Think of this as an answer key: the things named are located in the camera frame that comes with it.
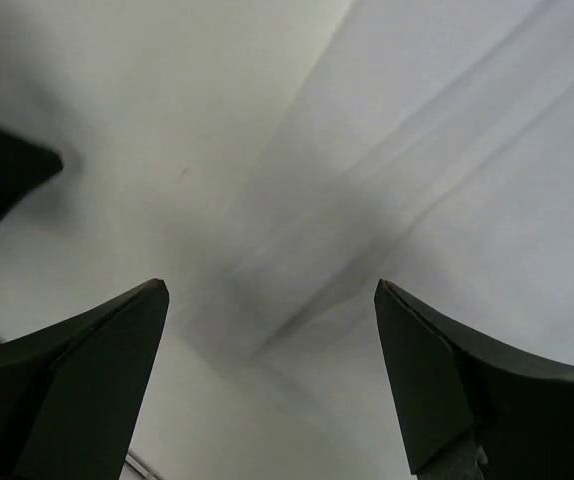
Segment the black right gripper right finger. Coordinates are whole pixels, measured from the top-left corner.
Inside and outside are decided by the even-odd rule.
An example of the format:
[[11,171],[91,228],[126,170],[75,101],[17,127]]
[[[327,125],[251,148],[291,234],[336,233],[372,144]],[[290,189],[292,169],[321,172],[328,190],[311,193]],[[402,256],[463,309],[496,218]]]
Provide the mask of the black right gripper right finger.
[[412,474],[574,479],[574,366],[496,340],[389,281],[374,304]]

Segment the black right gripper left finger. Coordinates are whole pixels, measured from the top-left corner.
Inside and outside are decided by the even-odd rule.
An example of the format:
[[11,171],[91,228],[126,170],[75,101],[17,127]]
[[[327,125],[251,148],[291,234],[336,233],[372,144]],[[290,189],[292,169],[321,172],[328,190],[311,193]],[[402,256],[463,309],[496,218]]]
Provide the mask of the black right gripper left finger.
[[0,479],[117,479],[169,306],[151,279],[0,344]]

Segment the white t shirt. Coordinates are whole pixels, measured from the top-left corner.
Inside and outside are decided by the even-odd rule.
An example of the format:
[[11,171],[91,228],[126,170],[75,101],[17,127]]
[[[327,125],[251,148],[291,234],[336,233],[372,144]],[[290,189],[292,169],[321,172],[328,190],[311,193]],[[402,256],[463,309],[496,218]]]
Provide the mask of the white t shirt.
[[0,335],[150,278],[166,479],[405,479],[390,280],[574,365],[574,1],[0,1]]

